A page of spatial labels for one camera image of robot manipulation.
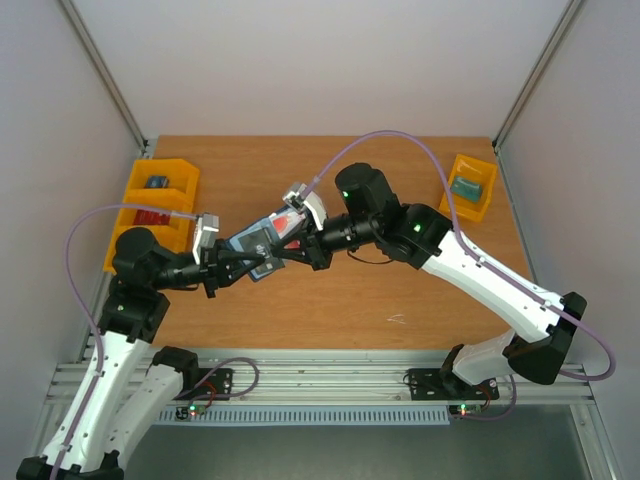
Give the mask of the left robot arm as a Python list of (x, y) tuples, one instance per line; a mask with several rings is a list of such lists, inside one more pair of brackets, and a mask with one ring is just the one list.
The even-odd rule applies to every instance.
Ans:
[(135, 227), (115, 247), (116, 276), (104, 303), (94, 354), (58, 430), (37, 456), (22, 460), (19, 479), (121, 479), (160, 411), (201, 386), (196, 353), (164, 347), (136, 392), (124, 396), (169, 309), (168, 289), (203, 286), (208, 297), (261, 265), (255, 252), (210, 240), (199, 253), (174, 253)]

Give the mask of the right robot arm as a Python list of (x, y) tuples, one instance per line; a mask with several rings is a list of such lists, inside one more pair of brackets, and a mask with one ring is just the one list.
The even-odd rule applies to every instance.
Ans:
[(451, 399), (502, 375), (555, 382), (586, 309), (581, 295), (547, 292), (495, 262), (435, 209), (401, 203), (384, 174), (367, 163), (344, 168), (335, 184), (346, 211), (334, 217), (303, 184), (285, 193), (285, 204), (303, 219), (273, 246), (275, 256), (324, 270), (334, 253), (373, 244), (389, 260), (450, 283), (498, 315), (510, 327), (506, 333), (453, 347), (440, 367), (436, 383)]

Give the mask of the blue card holder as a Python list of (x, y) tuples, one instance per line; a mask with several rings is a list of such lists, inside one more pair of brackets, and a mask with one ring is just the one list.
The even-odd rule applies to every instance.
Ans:
[(249, 272), (251, 280), (258, 282), (285, 267), (285, 262), (272, 254), (271, 246), (292, 233), (305, 219), (304, 214), (283, 207), (231, 236), (227, 245), (233, 251), (259, 254), (265, 259)]

